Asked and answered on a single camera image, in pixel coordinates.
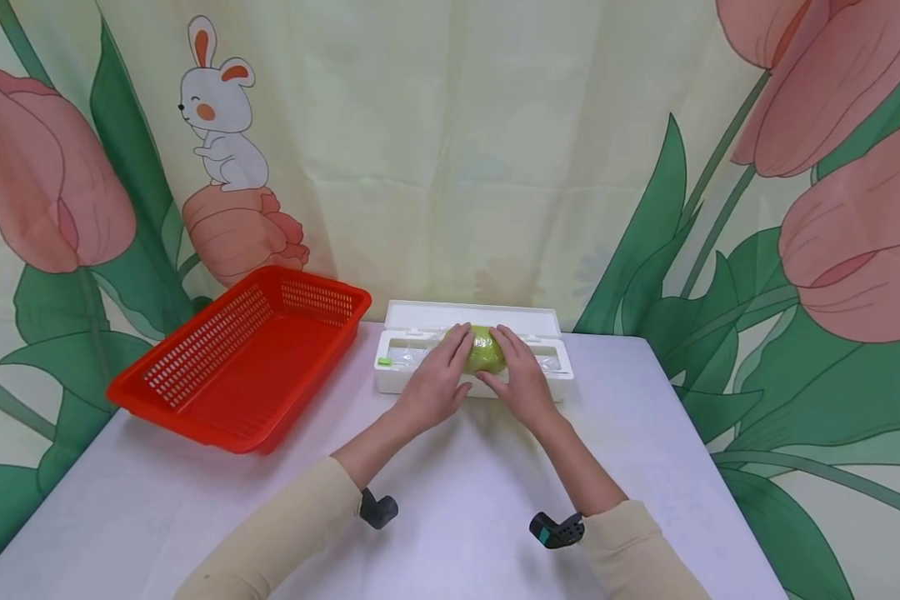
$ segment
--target tulip flower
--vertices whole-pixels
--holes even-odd
[[[857,342],[900,340],[900,130],[793,203],[779,252],[822,328]]]
[[[717,0],[717,14],[771,70],[732,158],[764,177],[820,162],[900,83],[900,0]]]
[[[70,273],[119,257],[136,232],[127,191],[69,101],[0,70],[0,233],[27,264]]]
[[[200,260],[225,287],[262,265],[303,270],[310,257],[303,226],[280,212],[267,187],[224,192],[208,185],[186,201],[183,222]]]

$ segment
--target white plastic container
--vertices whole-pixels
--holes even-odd
[[[387,308],[385,329],[380,334],[377,355],[373,361],[377,389],[382,393],[403,392],[413,370],[406,366],[387,365],[391,347],[429,348],[439,341],[446,329],[455,323],[470,322],[475,326],[495,327],[505,324],[532,348],[534,354],[556,356],[558,370],[545,372],[553,400],[560,402],[574,380],[568,350],[560,340],[557,314],[549,308],[517,308],[482,304],[452,304],[448,302],[391,301]],[[507,371],[500,374],[504,381]],[[493,390],[472,375],[463,375],[473,389],[469,396],[495,398]]]

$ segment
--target left hand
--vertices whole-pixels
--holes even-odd
[[[471,347],[470,323],[457,324],[420,362],[391,409],[413,436],[435,428],[463,405],[473,387],[460,383]]]

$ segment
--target white table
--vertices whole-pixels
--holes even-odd
[[[268,457],[202,447],[121,411],[0,557],[0,600],[171,598],[231,529],[393,404],[374,390],[382,326],[364,323],[290,437]],[[785,598],[650,347],[565,336],[578,393],[563,404],[584,442],[643,500],[716,598]],[[496,400],[414,441],[370,490],[400,514],[355,520],[273,594],[366,598],[602,598],[580,549],[548,551],[527,526],[573,512],[543,451]]]

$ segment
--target beige sleeve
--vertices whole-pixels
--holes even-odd
[[[177,590],[176,600],[264,600],[360,512],[361,492],[331,457],[250,514]]]
[[[642,502],[627,500],[583,526],[583,553],[613,600],[709,600]]]

